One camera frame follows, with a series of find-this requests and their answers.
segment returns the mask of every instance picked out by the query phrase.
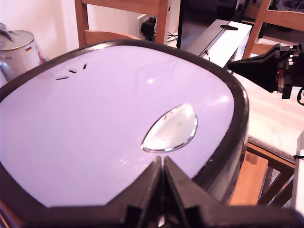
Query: black plastic rim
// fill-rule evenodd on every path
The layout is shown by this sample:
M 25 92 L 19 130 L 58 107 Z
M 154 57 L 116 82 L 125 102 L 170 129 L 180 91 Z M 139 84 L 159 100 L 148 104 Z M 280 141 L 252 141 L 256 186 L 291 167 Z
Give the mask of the black plastic rim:
M 219 66 L 196 55 L 165 45 L 141 40 L 116 40 L 93 44 L 58 56 L 10 81 L 1 88 L 0 102 L 2 102 L 7 96 L 10 95 L 10 93 L 18 89 L 27 81 L 62 62 L 90 51 L 113 46 L 137 46 L 150 48 L 182 58 L 210 71 L 219 77 L 223 82 L 225 82 L 225 84 L 229 87 L 234 97 L 234 112 L 230 126 L 221 143 L 214 151 L 213 155 L 210 157 L 209 161 L 212 162 L 208 161 L 193 178 L 193 181 L 199 184 L 202 188 L 208 188 L 208 186 L 210 186 L 210 184 L 222 171 L 231 155 L 236 152 L 239 142 L 243 140 L 246 135 L 249 102 L 245 89 L 235 77 L 230 75 L 226 70 L 220 68 Z M 27 218 L 29 214 L 32 214 L 34 211 L 39 211 L 43 208 L 46 209 L 45 206 L 31 197 L 14 181 L 10 174 L 6 172 L 2 164 L 0 164 L 0 180 L 0 194 L 2 196 L 1 199 L 22 218 Z

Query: wooden chair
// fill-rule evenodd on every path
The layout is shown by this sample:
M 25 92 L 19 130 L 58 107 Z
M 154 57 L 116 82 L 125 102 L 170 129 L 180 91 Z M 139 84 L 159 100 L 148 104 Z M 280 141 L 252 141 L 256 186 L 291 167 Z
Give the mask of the wooden chair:
M 24 221 L 16 215 L 2 200 L 0 201 L 0 227 L 20 228 Z
M 249 36 L 243 58 L 250 57 L 251 53 L 258 55 L 264 54 L 273 47 L 273 45 L 270 44 L 256 43 L 256 39 L 263 22 L 304 31 L 304 13 L 269 10 L 268 8 L 270 3 L 271 0 L 263 0 L 262 2 L 255 24 Z
M 126 34 L 89 30 L 87 4 L 157 16 L 155 41 L 162 44 L 167 41 L 168 0 L 75 0 L 79 47 L 110 39 L 138 39 Z
M 280 173 L 270 184 L 273 169 Z M 255 146 L 247 145 L 235 189 L 228 205 L 268 204 L 283 206 L 292 195 L 295 165 L 273 153 Z

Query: white wall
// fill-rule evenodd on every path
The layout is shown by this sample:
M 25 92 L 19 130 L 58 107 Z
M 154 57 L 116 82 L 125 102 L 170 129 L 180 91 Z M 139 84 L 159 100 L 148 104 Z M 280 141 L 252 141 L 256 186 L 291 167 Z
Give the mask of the white wall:
M 11 30 L 32 32 L 48 58 L 78 48 L 74 0 L 0 0 L 0 4 L 1 23 Z M 88 15 L 91 30 L 138 36 L 139 13 L 88 5 Z

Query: air fryer lid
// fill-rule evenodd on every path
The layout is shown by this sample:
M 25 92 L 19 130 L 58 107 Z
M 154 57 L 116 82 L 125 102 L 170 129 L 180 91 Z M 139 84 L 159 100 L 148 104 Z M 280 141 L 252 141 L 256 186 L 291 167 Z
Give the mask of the air fryer lid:
M 43 205 L 104 205 L 156 156 L 170 156 L 193 178 L 216 162 L 210 157 L 225 137 L 237 135 L 227 133 L 244 112 L 245 99 L 232 93 L 242 91 L 235 79 L 183 59 L 184 52 L 141 45 L 149 46 L 122 41 L 76 50 L 4 89 L 1 163 Z M 145 149 L 144 139 L 171 111 L 169 129 L 161 125 L 149 138 L 160 150 Z M 185 125 L 189 138 L 178 133 Z

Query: black device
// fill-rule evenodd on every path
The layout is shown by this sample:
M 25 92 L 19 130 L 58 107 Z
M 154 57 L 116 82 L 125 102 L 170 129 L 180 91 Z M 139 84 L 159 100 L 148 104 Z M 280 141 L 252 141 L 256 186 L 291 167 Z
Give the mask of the black device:
M 289 99 L 292 87 L 304 87 L 304 51 L 302 45 L 273 46 L 266 54 L 228 63 L 228 69 L 242 75 L 269 92 Z M 299 91 L 300 102 L 303 88 Z
M 154 27 L 156 24 L 156 18 L 150 17 L 141 25 L 141 33 L 146 37 L 146 40 L 153 41 L 155 40 L 155 31 Z
M 221 25 L 220 27 L 221 27 L 222 29 L 226 29 L 226 30 L 238 31 L 238 28 L 237 28 L 237 27 L 230 26 L 230 25 Z
M 189 43 L 195 42 L 196 38 L 199 38 L 203 33 L 204 27 L 209 27 L 216 19 L 227 21 L 226 24 L 223 24 L 225 27 L 236 16 L 237 0 L 180 0 L 180 3 L 177 48 L 186 51 Z M 200 25 L 202 30 L 199 35 L 197 26 Z

